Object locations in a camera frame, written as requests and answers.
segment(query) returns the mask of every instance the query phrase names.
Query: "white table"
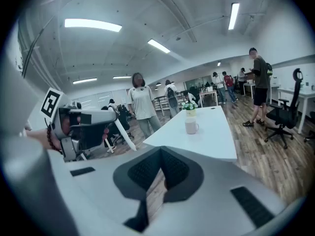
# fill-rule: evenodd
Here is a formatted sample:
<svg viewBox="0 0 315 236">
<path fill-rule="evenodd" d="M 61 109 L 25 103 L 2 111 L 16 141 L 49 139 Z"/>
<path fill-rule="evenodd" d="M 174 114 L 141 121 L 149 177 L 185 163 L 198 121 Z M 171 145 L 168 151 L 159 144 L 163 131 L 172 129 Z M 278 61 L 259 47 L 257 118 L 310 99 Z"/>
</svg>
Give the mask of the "white table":
<svg viewBox="0 0 315 236">
<path fill-rule="evenodd" d="M 224 161 L 237 160 L 233 137 L 221 106 L 196 109 L 195 118 L 199 124 L 196 134 L 186 133 L 186 118 L 186 111 L 181 110 L 143 143 L 181 148 Z"/>
<path fill-rule="evenodd" d="M 294 89 L 293 88 L 279 88 L 278 89 L 278 99 L 281 99 L 281 92 L 294 94 Z M 302 118 L 301 118 L 299 130 L 298 130 L 298 133 L 301 134 L 304 120 L 305 120 L 307 102 L 308 102 L 308 99 L 315 97 L 315 91 L 312 91 L 310 89 L 300 89 L 299 97 L 303 99 Z"/>
<path fill-rule="evenodd" d="M 244 94 L 245 94 L 245 86 L 251 87 L 251 93 L 252 93 L 252 88 L 255 86 L 255 84 L 244 83 L 243 84 Z"/>
<path fill-rule="evenodd" d="M 270 84 L 270 99 L 269 99 L 269 103 L 272 104 L 272 88 L 279 88 L 281 87 L 280 84 Z"/>
<path fill-rule="evenodd" d="M 211 91 L 211 92 L 201 92 L 201 93 L 199 94 L 199 96 L 200 96 L 200 103 L 201 103 L 201 107 L 202 107 L 202 108 L 203 108 L 203 106 L 202 106 L 202 96 L 204 96 L 204 95 L 206 95 L 206 94 L 211 94 L 211 93 L 213 93 L 213 94 L 215 95 L 216 104 L 218 105 L 218 97 L 217 97 L 217 91 L 216 91 L 216 90 L 213 90 L 213 91 Z"/>
</svg>

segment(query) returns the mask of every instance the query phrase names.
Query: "ceiling light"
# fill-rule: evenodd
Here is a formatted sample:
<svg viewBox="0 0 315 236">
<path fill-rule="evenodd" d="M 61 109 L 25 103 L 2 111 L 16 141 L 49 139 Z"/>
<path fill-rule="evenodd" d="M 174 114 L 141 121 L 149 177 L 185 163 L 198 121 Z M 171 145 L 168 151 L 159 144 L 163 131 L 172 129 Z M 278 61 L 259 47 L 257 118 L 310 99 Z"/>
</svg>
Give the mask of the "ceiling light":
<svg viewBox="0 0 315 236">
<path fill-rule="evenodd" d="M 127 79 L 131 78 L 131 76 L 114 76 L 113 79 Z"/>
<path fill-rule="evenodd" d="M 83 101 L 83 102 L 81 102 L 81 104 L 86 103 L 86 102 L 89 102 L 89 101 L 91 101 L 91 100 Z"/>
<path fill-rule="evenodd" d="M 236 22 L 236 18 L 237 18 L 237 13 L 238 13 L 239 7 L 240 7 L 239 3 L 233 3 L 232 4 L 230 23 L 228 25 L 228 29 L 229 30 L 234 29 L 234 25 L 235 25 L 235 22 Z"/>
<path fill-rule="evenodd" d="M 97 78 L 81 80 L 81 81 L 74 81 L 73 84 L 79 84 L 79 83 L 84 83 L 84 82 L 89 82 L 89 81 L 97 81 Z"/>
<path fill-rule="evenodd" d="M 161 44 L 157 43 L 155 40 L 151 39 L 148 44 L 153 45 L 154 47 L 160 49 L 161 51 L 164 51 L 165 53 L 169 53 L 170 50 L 162 46 Z"/>
<path fill-rule="evenodd" d="M 64 27 L 87 27 L 87 28 L 98 28 L 103 30 L 112 30 L 115 32 L 119 32 L 122 26 L 118 26 L 115 24 L 97 21 L 97 20 L 89 20 L 89 19 L 65 19 Z"/>
</svg>

